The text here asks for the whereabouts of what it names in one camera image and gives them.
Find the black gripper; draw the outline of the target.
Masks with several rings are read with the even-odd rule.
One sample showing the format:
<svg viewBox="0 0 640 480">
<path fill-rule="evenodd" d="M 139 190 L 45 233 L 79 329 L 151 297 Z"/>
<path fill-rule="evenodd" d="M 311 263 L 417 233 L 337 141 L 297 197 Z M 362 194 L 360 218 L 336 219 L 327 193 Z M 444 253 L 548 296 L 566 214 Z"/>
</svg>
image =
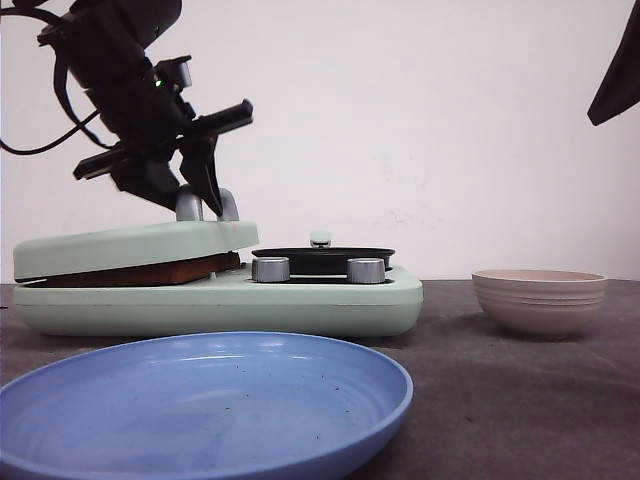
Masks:
<svg viewBox="0 0 640 480">
<path fill-rule="evenodd" d="M 199 116 L 181 93 L 155 83 L 145 50 L 179 18 L 178 9 L 71 9 L 62 16 L 39 10 L 46 26 L 37 40 L 56 55 L 54 90 L 77 125 L 66 82 L 73 76 L 118 141 L 78 164 L 75 176 L 108 173 L 120 191 L 175 208 L 178 180 L 168 163 L 182 155 L 180 172 L 217 215 L 224 213 L 215 168 L 219 135 L 252 122 L 253 106 L 237 105 Z"/>
</svg>

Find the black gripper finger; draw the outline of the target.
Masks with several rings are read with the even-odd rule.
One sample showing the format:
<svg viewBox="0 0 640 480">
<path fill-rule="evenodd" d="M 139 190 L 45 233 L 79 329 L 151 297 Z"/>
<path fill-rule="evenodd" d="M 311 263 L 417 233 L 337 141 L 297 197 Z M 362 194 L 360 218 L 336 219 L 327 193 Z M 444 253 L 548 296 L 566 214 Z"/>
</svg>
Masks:
<svg viewBox="0 0 640 480">
<path fill-rule="evenodd" d="M 615 55 L 587 111 L 601 125 L 639 103 L 639 8 L 633 7 Z"/>
</svg>

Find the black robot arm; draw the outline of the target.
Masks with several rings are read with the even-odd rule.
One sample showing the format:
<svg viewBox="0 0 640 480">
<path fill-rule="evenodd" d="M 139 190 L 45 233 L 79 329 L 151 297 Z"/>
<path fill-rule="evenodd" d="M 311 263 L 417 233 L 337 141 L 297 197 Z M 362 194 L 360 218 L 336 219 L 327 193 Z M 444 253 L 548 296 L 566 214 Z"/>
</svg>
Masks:
<svg viewBox="0 0 640 480">
<path fill-rule="evenodd" d="M 67 78 L 73 76 L 95 116 L 118 138 L 80 161 L 76 178 L 108 174 L 120 190 L 173 211 L 193 194 L 222 217 L 217 139 L 250 124 L 253 106 L 243 101 L 198 116 L 181 96 L 191 84 L 188 57 L 157 64 L 146 57 L 146 48 L 177 21 L 181 8 L 179 1 L 76 1 L 57 16 L 39 1 L 16 1 L 1 13 L 45 23 L 37 40 L 55 52 L 54 92 L 67 117 L 92 142 L 98 140 L 71 107 Z"/>
</svg>

